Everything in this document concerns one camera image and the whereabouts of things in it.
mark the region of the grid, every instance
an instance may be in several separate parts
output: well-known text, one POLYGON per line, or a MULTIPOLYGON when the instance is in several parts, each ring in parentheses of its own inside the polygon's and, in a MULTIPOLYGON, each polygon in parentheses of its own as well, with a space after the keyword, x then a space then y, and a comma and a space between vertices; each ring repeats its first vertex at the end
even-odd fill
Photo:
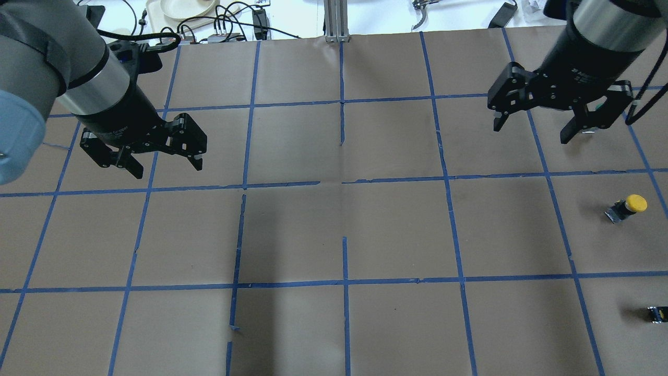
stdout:
MULTIPOLYGON (((511 60, 514 60, 513 51, 508 40, 506 30, 502 30, 504 41, 508 48, 508 54, 511 60)), ((235 316, 236 316, 236 301, 237 294, 240 289, 254 289, 254 288, 293 288, 293 287, 304 287, 304 286, 342 286, 343 287, 343 301, 344 301, 344 335, 345 335, 345 373, 350 376, 351 372, 351 333, 350 333, 350 312, 349 312, 349 287, 353 285, 365 285, 365 284, 418 284, 418 283, 428 283, 428 284, 441 284, 441 283, 452 283, 460 285, 460 295, 463 308, 463 317, 464 317, 464 326, 466 332, 466 340, 468 344, 468 352, 470 358, 470 366, 473 375, 478 374, 478 367, 476 364, 476 354, 474 351, 474 338, 472 334, 472 323, 470 320, 470 312, 468 308, 468 299, 466 292, 466 283, 467 282, 493 282, 493 281, 522 281, 522 280, 573 280, 576 287, 577 296, 580 303, 580 308, 582 310, 582 316, 585 321, 587 328, 587 335, 589 336, 589 341, 591 348, 595 357, 596 366, 599 375, 605 375, 604 364, 601 361, 601 356, 599 355, 599 350, 597 347, 597 342, 592 330, 592 325, 587 310, 587 304, 585 302, 584 295, 582 293, 582 287, 580 281, 583 279, 589 278, 626 278, 626 277, 648 277, 648 276, 668 276, 668 270, 655 270, 655 271, 638 271, 638 272, 595 272, 595 273, 578 273, 574 260, 572 259, 572 253, 570 250, 570 244, 568 241, 568 235, 566 233, 566 228, 564 225, 564 220, 562 218, 562 213, 560 210, 560 205, 554 191, 554 186, 552 184, 553 177, 563 177, 563 176, 578 176, 578 175, 618 175, 618 174, 638 174, 638 175, 647 175, 649 176, 654 189, 659 197, 662 210, 668 218, 668 207, 664 196, 662 195, 661 189, 655 177, 655 173, 666 173, 668 168, 652 168, 649 164, 649 161, 643 151, 641 143, 638 137, 635 134, 635 131, 632 126, 630 126, 629 132, 637 147, 638 153, 643 161, 645 166, 644 169, 630 169, 626 171, 566 171, 566 172, 550 172, 546 162, 546 157, 543 153, 538 133, 536 131, 536 125, 532 117, 531 111, 527 112, 528 121, 533 133, 533 138, 536 143, 536 148, 538 149, 538 154, 540 157, 540 162, 542 164, 542 172, 537 173, 505 173, 505 174, 491 174, 491 175, 451 175, 448 173, 448 167, 446 164, 446 157, 444 155, 444 143, 442 140, 442 133, 440 128, 440 118, 439 112, 437 109, 437 100, 447 99, 447 98, 476 98, 476 97, 486 97, 486 94, 481 93, 470 93, 470 94, 452 94, 452 95, 436 95, 434 90, 434 80, 432 78, 432 69, 430 65, 429 53, 427 44, 425 42, 425 37, 422 32, 420 32, 420 41, 422 43, 422 52, 424 53, 424 63, 426 66, 426 72, 428 75, 428 82, 430 87, 429 96, 414 96, 414 97, 392 97, 392 98, 366 98, 366 99, 345 99, 345 87, 343 79, 343 63, 344 63, 344 44, 339 46, 339 73, 340 73, 340 99, 339 100, 324 100, 324 101, 314 101, 314 102, 285 102, 285 103, 272 103, 272 104, 256 104, 255 103, 255 91, 257 86, 257 76, 258 76, 258 66, 259 59, 261 54, 262 42, 258 42, 255 48, 255 60, 253 66, 253 83, 250 96, 249 105, 228 105, 228 106, 206 106, 206 107, 184 107, 184 108, 171 108, 170 107, 170 98, 172 96, 172 89, 174 86, 174 80, 176 77, 176 71, 178 67, 179 57, 181 49, 179 48, 176 52, 176 59, 174 63, 174 68, 172 71, 172 77, 170 81, 170 87, 166 99, 166 103, 163 107, 162 118, 165 118, 167 113, 170 111, 189 111, 189 110, 216 110, 216 109, 231 109, 231 108, 248 108, 248 125, 247 125, 247 135, 246 135, 246 146, 245 146, 245 156, 244 156, 244 169, 243 169, 243 180, 242 184, 238 185, 206 185, 206 186, 180 186, 180 187, 153 187, 154 176, 156 172, 156 163, 158 160, 158 153, 154 153, 153 164, 148 177, 148 185, 146 188, 137 188, 137 189, 108 189, 108 190, 79 190, 79 191, 62 191, 61 184, 65 176, 65 171, 67 169, 71 153, 76 144, 77 134, 79 132, 80 124, 77 124, 76 130, 72 136, 70 146, 68 148, 67 157, 65 158, 65 163, 63 164, 57 187, 54 191, 47 192, 22 192, 22 193, 0 193, 0 198, 2 197, 33 197, 33 196, 47 196, 52 197, 51 203, 39 236, 39 241, 35 249, 34 256, 30 263, 28 273, 25 278, 23 287, 20 289, 4 289, 0 290, 0 294, 18 294, 19 300, 11 321, 11 326, 9 327, 9 332, 7 333, 6 340, 3 345, 2 353, 0 354, 0 369, 7 355, 8 348, 11 346, 11 339, 13 331, 17 324, 17 320, 21 314, 21 308, 23 306, 24 298, 27 294, 35 293, 59 293, 59 292, 123 292, 122 306, 120 309, 120 316, 118 319, 118 325, 116 328, 116 335, 114 337, 114 345, 111 354, 111 361, 109 364, 108 375, 114 374, 114 367, 116 365, 116 355, 118 353, 118 347, 120 338, 123 333, 123 323, 126 313, 126 307, 128 305, 128 299, 132 292, 138 291, 161 291, 161 290, 215 290, 215 289, 225 289, 231 291, 231 304, 230 304, 230 322, 229 325, 233 330, 238 330, 238 327, 235 326, 235 316), (142 234, 144 230, 144 223, 146 220, 146 215, 148 211, 148 206, 153 192, 166 192, 166 191, 191 191, 191 190, 223 190, 223 189, 242 189, 244 191, 249 189, 270 189, 272 187, 299 187, 299 186, 314 186, 318 185, 320 181, 292 181, 292 182, 277 182, 277 183, 249 183, 248 182, 248 164, 251 153, 251 138, 253 136, 253 112, 255 108, 263 107, 279 107, 279 106, 317 106, 322 104, 340 104, 340 114, 341 114, 341 144, 345 142, 345 105, 348 103, 359 103, 359 102, 392 102, 392 101, 412 101, 412 100, 430 100, 432 104, 434 123, 436 126, 436 138, 439 148, 440 164, 442 168, 441 176, 425 176, 425 177, 395 177, 395 178, 377 178, 377 179, 358 179, 355 181, 344 181, 342 184, 375 184, 375 183, 393 183, 393 182, 416 182, 416 181, 443 181, 446 188, 446 202, 448 208, 448 217, 450 219, 450 226, 452 231, 452 239, 454 243, 455 250, 455 259, 457 266, 457 276, 445 276, 439 278, 377 278, 377 279, 351 279, 349 278, 348 270, 348 247, 347 247, 347 238, 344 236, 342 239, 342 253, 343 253, 343 277, 342 279, 336 280, 314 280, 314 281, 301 281, 301 282, 263 282, 263 283, 240 283, 239 282, 239 270, 240 270, 240 261, 242 258, 242 238, 244 231, 244 212, 246 209, 246 195, 242 196, 242 202, 240 203, 240 213, 239 213, 239 225, 238 225, 238 240, 236 247, 236 260, 234 265, 234 280, 232 283, 226 284, 184 284, 184 285, 155 285, 155 286, 137 286, 132 283, 134 270, 137 260, 137 250, 140 247, 142 241, 142 234), (562 241, 566 250, 566 255, 570 264, 570 273, 567 274, 531 274, 531 275, 499 275, 499 276, 466 276, 464 274, 464 269, 462 265, 462 256, 460 254, 460 244, 458 239, 457 231, 457 221, 456 214, 453 207, 453 198, 452 190, 450 183, 458 179, 505 179, 505 178, 525 178, 525 177, 542 177, 545 178, 550 191, 550 197, 552 199, 552 204, 554 207, 554 213, 558 221, 558 226, 561 232, 562 241), (51 219, 51 214, 55 207, 56 201, 60 196, 68 195, 97 195, 97 194, 112 194, 112 193, 145 193, 144 206, 142 209, 142 214, 140 218, 140 224, 137 231, 136 242, 134 246, 134 254, 130 264, 130 269, 128 271, 127 282, 125 286, 97 286, 97 287, 81 287, 81 288, 72 288, 72 287, 55 287, 55 288, 30 288, 29 283, 32 277, 32 273, 35 269, 35 264, 39 257, 39 251, 41 249, 42 242, 49 226, 49 221, 51 219)), ((68 117, 69 115, 51 115, 53 118, 59 117, 68 117)), ((233 342, 230 341, 227 343, 227 352, 226 352, 226 372, 230 373, 231 363, 234 361, 234 346, 233 342)))

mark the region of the metal post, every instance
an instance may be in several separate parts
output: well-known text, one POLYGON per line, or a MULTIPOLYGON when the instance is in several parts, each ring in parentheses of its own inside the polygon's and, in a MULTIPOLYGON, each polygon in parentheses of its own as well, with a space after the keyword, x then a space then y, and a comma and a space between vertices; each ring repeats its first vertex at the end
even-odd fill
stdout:
POLYGON ((349 41, 348 0, 325 1, 325 40, 327 43, 349 41))

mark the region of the yellow object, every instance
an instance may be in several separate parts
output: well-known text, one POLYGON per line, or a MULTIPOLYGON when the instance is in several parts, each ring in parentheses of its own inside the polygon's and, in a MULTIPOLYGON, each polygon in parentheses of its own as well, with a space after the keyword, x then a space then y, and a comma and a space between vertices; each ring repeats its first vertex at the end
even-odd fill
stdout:
POLYGON ((635 213, 642 213, 647 210, 647 200, 640 195, 629 195, 626 199, 626 207, 635 213))

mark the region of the black connector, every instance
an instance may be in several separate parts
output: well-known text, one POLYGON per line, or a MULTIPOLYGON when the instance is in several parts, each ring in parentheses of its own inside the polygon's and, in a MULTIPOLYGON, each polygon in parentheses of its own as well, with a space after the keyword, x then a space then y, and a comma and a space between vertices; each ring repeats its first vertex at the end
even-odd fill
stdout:
POLYGON ((267 40, 269 30, 265 28, 269 26, 269 20, 265 8, 253 9, 253 24, 255 25, 255 39, 267 40))

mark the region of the small bottle with yellow cap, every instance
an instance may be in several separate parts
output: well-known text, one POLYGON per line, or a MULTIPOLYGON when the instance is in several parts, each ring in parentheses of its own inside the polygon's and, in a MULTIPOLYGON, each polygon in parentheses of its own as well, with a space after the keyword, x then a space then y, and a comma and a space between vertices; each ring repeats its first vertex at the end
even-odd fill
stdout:
POLYGON ((617 201, 605 211, 605 215, 613 223, 619 223, 636 213, 647 210, 647 200, 640 195, 629 195, 626 199, 617 201))

